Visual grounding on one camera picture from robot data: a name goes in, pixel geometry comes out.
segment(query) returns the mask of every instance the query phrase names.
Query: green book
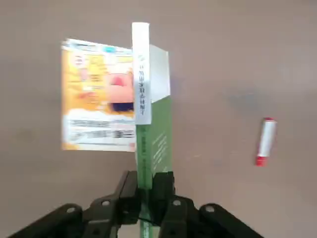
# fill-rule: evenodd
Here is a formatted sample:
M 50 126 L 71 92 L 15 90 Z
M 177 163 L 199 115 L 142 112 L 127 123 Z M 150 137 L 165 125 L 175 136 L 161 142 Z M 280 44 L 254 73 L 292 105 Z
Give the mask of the green book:
M 145 190 L 152 188 L 156 172 L 172 170 L 168 52 L 150 45 L 149 41 L 149 24 L 133 23 L 136 161 L 138 186 Z M 145 205 L 141 217 L 150 219 Z M 157 236 L 158 230 L 141 221 L 140 234 L 141 238 L 152 238 Z

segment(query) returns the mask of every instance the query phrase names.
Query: book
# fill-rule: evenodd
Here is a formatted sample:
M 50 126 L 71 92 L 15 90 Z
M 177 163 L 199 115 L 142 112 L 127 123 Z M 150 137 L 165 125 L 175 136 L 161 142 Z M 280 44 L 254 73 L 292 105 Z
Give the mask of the book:
M 131 49 L 63 43 L 63 149 L 135 151 L 132 61 Z
M 138 186 L 149 192 L 155 173 L 172 170 L 168 52 L 150 45 L 147 23 L 132 24 L 132 43 Z M 150 219 L 147 199 L 141 216 Z M 158 235 L 150 223 L 141 221 L 140 229 L 141 238 Z

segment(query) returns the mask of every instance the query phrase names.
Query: book cover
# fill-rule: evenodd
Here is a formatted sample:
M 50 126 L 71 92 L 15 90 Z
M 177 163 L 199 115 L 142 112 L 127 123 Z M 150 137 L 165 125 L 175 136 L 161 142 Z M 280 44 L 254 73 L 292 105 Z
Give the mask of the book cover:
M 132 61 L 131 49 L 63 43 L 63 149 L 135 151 Z

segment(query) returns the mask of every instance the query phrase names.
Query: screw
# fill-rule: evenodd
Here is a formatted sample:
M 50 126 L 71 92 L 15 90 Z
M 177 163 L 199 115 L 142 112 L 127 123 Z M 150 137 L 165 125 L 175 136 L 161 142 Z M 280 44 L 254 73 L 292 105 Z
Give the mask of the screw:
M 206 206 L 205 209 L 207 212 L 214 212 L 214 208 L 211 205 Z
M 72 213 L 72 212 L 74 212 L 75 211 L 75 208 L 73 208 L 73 207 L 70 207 L 70 208 L 68 208 L 67 209 L 67 213 Z
M 173 205 L 174 206 L 179 206 L 181 204 L 181 202 L 179 200 L 174 200 L 173 201 Z
M 110 202 L 107 201 L 107 200 L 102 202 L 102 205 L 103 205 L 103 206 L 108 206 L 109 204 L 110 204 Z

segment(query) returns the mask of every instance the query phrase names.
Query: white marker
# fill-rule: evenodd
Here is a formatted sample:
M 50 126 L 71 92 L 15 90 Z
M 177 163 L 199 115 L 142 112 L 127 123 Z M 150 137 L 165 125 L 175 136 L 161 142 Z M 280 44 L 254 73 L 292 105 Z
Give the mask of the white marker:
M 275 128 L 276 121 L 274 119 L 264 118 L 259 151 L 256 160 L 257 166 L 264 166 L 266 158 L 269 157 L 269 153 L 275 136 Z

